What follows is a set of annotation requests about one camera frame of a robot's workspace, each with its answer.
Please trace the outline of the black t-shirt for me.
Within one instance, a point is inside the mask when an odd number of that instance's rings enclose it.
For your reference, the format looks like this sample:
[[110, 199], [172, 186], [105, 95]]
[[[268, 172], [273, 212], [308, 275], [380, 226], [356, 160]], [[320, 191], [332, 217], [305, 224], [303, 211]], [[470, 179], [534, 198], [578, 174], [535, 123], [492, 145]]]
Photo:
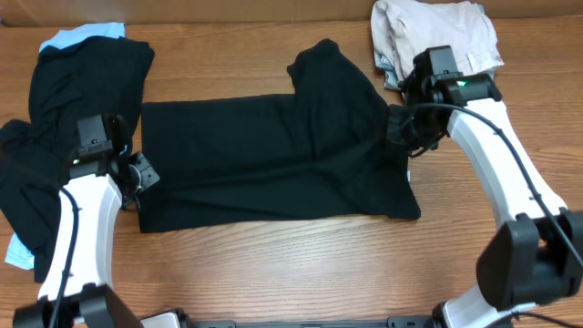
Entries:
[[159, 181], [139, 198], [142, 232], [419, 218], [407, 150], [385, 138], [389, 108], [365, 74], [329, 39], [288, 73], [291, 94], [143, 106], [142, 150]]

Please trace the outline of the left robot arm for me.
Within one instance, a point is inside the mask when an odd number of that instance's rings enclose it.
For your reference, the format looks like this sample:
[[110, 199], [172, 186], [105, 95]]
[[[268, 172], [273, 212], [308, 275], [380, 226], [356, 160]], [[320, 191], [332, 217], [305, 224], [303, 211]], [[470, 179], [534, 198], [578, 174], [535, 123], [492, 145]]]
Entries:
[[128, 126], [109, 114], [77, 122], [80, 145], [66, 163], [60, 222], [51, 266], [35, 303], [15, 310], [16, 328], [189, 327], [180, 309], [139, 319], [115, 294], [112, 251], [118, 212], [159, 181]]

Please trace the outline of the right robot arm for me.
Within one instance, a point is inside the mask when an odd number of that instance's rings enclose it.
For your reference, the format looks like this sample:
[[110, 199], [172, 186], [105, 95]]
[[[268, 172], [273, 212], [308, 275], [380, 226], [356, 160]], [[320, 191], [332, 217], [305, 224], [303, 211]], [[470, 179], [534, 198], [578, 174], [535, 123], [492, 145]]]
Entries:
[[390, 327], [510, 327], [520, 316], [575, 295], [582, 284], [582, 214], [546, 184], [514, 132], [487, 73], [463, 75], [450, 46], [414, 58], [385, 135], [416, 158], [454, 140], [492, 206], [496, 234], [476, 263], [476, 285], [432, 314], [391, 316]]

